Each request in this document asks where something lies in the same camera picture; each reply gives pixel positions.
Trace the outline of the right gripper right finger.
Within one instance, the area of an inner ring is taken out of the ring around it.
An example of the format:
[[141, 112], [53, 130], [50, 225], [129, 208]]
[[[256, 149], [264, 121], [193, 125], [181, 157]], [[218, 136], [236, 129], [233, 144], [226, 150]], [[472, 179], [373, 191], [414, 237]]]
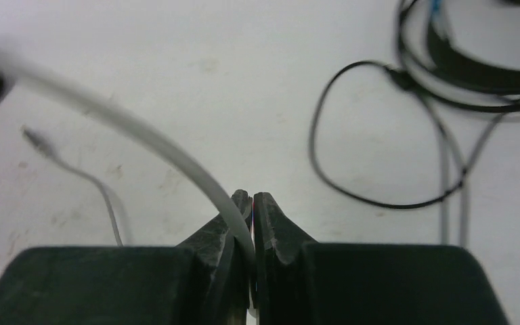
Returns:
[[253, 200], [259, 323], [314, 324], [313, 267], [306, 249], [316, 241], [285, 215], [270, 193], [259, 192]]

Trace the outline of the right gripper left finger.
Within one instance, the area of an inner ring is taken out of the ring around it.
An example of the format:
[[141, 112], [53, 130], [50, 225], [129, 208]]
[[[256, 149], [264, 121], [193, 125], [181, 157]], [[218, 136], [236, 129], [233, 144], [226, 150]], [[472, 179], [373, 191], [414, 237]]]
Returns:
[[177, 248], [194, 254], [182, 309], [185, 324], [246, 324], [251, 274], [223, 218], [212, 218]]

